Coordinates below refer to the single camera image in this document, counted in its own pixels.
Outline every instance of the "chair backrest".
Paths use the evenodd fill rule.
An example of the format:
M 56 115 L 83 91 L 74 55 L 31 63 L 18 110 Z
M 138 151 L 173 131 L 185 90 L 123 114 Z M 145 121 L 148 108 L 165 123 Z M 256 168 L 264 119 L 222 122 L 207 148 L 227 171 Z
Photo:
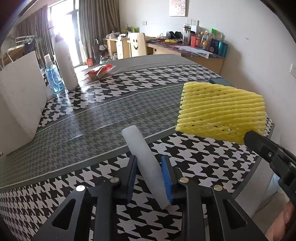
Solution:
M 144 33 L 129 33 L 131 56 L 147 55 L 146 41 Z

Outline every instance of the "glass door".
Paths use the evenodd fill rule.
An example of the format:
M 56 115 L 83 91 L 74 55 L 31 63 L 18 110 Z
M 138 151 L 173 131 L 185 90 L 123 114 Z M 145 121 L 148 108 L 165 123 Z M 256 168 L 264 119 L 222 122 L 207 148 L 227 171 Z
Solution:
M 67 42 L 74 67 L 83 64 L 79 47 L 78 8 L 79 0 L 64 0 L 49 7 L 54 34 L 60 33 Z

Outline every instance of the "black and white houndstooth pattern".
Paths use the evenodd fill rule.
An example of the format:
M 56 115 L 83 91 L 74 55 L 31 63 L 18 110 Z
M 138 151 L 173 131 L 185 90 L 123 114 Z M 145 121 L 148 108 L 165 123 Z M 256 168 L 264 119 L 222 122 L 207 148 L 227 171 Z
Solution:
M 267 135 L 272 121 L 267 118 Z M 177 132 L 149 144 L 160 161 L 170 156 L 171 164 L 181 169 L 183 176 L 199 185 L 222 185 L 233 193 L 256 162 L 258 155 L 244 145 L 211 138 L 200 138 Z M 30 240 L 39 227 L 78 185 L 99 185 L 99 178 L 109 179 L 125 167 L 130 153 L 108 159 L 56 178 L 0 193 L 0 214 L 19 240 Z M 172 240 L 180 235 L 179 206 L 161 210 L 151 195 L 141 174 L 136 176 L 133 198 L 127 206 L 117 206 L 120 240 Z M 93 208 L 90 240 L 95 217 Z
M 201 65 L 157 67 L 114 74 L 91 83 L 87 88 L 78 87 L 50 100 L 42 113 L 39 127 L 129 92 L 158 85 L 218 77 L 220 76 Z

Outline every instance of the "curtain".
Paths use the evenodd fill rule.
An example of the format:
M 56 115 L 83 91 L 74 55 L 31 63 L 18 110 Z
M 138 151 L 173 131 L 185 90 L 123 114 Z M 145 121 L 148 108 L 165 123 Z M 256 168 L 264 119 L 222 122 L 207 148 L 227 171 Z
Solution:
M 49 34 L 48 26 L 48 6 L 45 5 L 21 23 L 17 25 L 16 35 L 17 37 L 35 35 L 43 39 L 43 44 L 40 44 L 40 58 L 45 66 L 44 56 L 50 54 L 51 58 L 54 55 L 51 37 Z
M 95 39 L 120 31 L 119 0 L 79 0 L 81 41 L 87 58 L 93 58 Z

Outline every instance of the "metal pin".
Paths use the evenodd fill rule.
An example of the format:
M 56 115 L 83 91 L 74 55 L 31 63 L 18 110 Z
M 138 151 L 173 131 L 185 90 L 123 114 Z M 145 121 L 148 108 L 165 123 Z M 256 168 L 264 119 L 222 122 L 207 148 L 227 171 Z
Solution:
M 83 186 L 83 185 L 79 185 L 76 187 L 76 191 L 78 191 L 78 192 L 82 192 L 82 191 L 84 191 L 84 189 L 85 189 L 85 186 Z
M 182 182 L 182 183 L 187 183 L 187 182 L 189 182 L 189 179 L 186 178 L 186 177 L 182 177 L 182 178 L 179 179 L 179 181 Z
M 118 177 L 112 177 L 112 178 L 110 178 L 110 182 L 117 183 L 117 182 L 119 182 L 119 178 Z
M 222 191 L 222 190 L 223 190 L 223 187 L 222 187 L 222 186 L 220 186 L 220 185 L 215 185 L 215 186 L 214 186 L 214 190 L 216 190 L 216 191 L 220 192 L 220 191 Z

